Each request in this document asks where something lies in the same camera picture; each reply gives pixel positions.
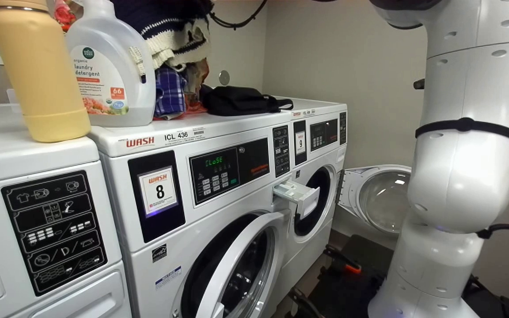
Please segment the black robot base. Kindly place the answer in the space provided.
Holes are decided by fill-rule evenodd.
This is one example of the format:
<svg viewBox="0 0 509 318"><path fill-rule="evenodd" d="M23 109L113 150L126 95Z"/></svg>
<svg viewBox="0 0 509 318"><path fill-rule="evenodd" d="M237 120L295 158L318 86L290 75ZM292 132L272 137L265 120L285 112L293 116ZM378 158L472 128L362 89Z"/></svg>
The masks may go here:
<svg viewBox="0 0 509 318"><path fill-rule="evenodd" d="M290 291L297 303L286 318L368 318L368 303L385 279L392 250L361 234L350 236L341 247L329 245L332 259L318 271L313 291ZM479 318L509 318L509 298L493 293L475 275L463 289L463 300Z"/></svg>

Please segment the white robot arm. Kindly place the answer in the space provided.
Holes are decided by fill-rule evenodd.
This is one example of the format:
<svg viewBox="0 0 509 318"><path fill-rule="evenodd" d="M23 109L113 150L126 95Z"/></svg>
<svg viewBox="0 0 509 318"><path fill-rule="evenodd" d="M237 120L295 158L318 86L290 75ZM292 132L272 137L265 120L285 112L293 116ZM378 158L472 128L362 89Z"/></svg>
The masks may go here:
<svg viewBox="0 0 509 318"><path fill-rule="evenodd" d="M369 318L477 318L463 289L509 204L509 0L369 0L428 33L412 210Z"/></svg>

